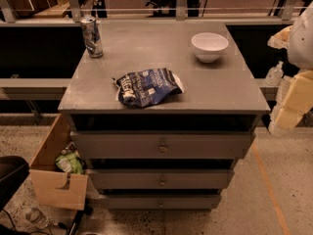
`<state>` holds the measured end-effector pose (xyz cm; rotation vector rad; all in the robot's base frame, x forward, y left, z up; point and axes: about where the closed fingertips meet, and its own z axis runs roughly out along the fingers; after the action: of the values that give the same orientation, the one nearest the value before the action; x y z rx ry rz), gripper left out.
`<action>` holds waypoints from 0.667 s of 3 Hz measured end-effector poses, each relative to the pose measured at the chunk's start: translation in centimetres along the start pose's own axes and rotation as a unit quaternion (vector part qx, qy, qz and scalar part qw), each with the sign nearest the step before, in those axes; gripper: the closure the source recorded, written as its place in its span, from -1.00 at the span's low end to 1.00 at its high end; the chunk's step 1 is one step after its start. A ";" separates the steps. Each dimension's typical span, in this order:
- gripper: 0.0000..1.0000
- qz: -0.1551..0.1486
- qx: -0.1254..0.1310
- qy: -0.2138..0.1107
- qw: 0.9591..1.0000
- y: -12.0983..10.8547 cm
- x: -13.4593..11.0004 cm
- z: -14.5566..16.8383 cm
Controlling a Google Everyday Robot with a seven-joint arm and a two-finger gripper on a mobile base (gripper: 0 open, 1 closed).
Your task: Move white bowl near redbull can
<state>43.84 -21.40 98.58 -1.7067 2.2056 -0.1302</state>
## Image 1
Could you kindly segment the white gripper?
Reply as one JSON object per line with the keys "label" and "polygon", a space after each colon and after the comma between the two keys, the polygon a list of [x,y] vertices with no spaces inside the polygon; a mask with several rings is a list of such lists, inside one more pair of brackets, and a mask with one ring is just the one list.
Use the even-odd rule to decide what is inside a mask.
{"label": "white gripper", "polygon": [[277,94],[279,109],[274,125],[292,130],[313,108],[313,2],[292,27],[289,25],[271,36],[267,45],[288,49],[289,62],[305,70],[282,81]]}

